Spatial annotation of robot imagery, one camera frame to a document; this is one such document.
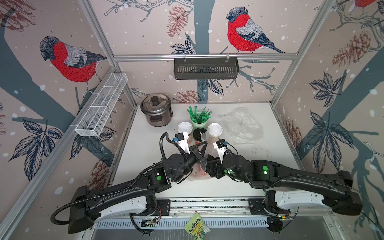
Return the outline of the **clear plastic carrier bag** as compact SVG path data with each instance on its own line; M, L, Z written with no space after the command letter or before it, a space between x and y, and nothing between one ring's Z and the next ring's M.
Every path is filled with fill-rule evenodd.
M206 136L207 130L204 128L197 128L193 131L193 139L194 139L194 145L197 145L199 143L203 142L202 135ZM197 181L197 180L208 180L212 177L205 172L207 169L207 166L205 165L202 167L200 164L196 164L193 166L193 171L191 175L188 177L189 181Z

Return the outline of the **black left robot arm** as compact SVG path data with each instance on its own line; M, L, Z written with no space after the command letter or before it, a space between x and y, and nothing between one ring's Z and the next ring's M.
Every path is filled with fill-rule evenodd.
M51 215L51 223L67 225L68 233L82 232L92 227L102 216L102 211L125 201L146 197L145 213L157 208L156 193L171 188L172 183L183 182L193 171L193 166L204 161L208 143L202 142L184 151L168 133L160 137L161 161L142 170L133 180L112 187L90 190L79 187L72 201Z

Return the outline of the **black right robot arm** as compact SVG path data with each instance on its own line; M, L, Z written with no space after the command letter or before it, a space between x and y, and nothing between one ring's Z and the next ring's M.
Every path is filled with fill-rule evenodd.
M358 216L363 208L360 195L352 191L353 178L347 171L317 174L266 160L249 161L226 152L222 160L208 156L206 173L217 179L227 176L254 189L286 187L320 194L322 203L340 215Z

